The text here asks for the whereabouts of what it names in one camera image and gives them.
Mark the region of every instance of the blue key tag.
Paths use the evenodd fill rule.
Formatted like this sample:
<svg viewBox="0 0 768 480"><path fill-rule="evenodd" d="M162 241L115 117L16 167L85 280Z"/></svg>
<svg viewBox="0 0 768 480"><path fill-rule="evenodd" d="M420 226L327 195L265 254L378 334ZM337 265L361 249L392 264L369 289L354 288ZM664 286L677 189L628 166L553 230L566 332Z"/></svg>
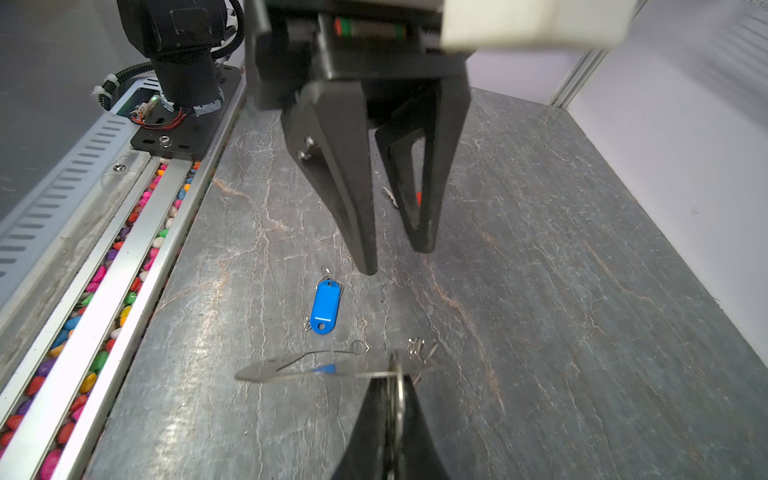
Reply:
<svg viewBox="0 0 768 480"><path fill-rule="evenodd" d="M315 303L312 305L310 327L315 333L325 335L336 326L336 314L339 313L342 284L326 275L317 284Z"/></svg>

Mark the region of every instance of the black mounting plate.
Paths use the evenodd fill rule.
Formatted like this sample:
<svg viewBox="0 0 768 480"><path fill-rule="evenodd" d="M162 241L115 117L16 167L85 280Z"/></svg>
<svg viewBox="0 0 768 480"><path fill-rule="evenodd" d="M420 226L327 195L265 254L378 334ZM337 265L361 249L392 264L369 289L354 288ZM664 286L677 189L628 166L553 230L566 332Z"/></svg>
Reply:
<svg viewBox="0 0 768 480"><path fill-rule="evenodd" d="M240 70L237 68L229 65L220 66L219 87L224 94L224 101L218 111L205 114L202 117L185 118L181 125L169 131L140 128L131 139L131 146L136 150L146 151L160 157L192 161L202 160L210 141L214 138L222 115L234 96L241 77ZM168 121L173 116L174 114L166 110L161 103L158 103L147 122L153 124L161 118ZM163 135L170 137L169 147L160 145L160 137Z"/></svg>

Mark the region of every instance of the white plastic housing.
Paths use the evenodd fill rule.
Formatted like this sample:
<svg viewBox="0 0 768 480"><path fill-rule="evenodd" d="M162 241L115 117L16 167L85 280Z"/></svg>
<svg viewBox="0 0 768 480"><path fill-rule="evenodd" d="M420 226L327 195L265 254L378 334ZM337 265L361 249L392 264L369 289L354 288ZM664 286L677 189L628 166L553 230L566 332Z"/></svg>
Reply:
<svg viewBox="0 0 768 480"><path fill-rule="evenodd" d="M635 0L445 0L441 46L611 48Z"/></svg>

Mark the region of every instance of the white wall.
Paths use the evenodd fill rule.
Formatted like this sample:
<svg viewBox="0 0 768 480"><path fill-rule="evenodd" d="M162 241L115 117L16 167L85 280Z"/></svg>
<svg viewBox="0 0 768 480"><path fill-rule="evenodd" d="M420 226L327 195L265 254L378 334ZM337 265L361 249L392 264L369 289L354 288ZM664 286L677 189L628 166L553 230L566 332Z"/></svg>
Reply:
<svg viewBox="0 0 768 480"><path fill-rule="evenodd" d="M467 60L469 84L545 104L581 51L478 51Z"/></svg>
<svg viewBox="0 0 768 480"><path fill-rule="evenodd" d="M768 364L768 133L681 47L738 4L650 0L569 110Z"/></svg>

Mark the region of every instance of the gray marble table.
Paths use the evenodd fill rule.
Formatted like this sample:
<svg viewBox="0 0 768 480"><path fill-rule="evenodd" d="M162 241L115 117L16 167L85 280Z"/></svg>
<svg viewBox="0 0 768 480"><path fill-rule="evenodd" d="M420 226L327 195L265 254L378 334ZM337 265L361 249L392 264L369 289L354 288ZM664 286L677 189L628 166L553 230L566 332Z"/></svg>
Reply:
<svg viewBox="0 0 768 480"><path fill-rule="evenodd" d="M366 381L233 374L412 336L449 368L418 392L454 479L768 477L768 371L717 303L567 112L473 96L434 253L375 155L375 276L246 108L86 478L328 478ZM303 329L321 266L346 285L326 336Z"/></svg>

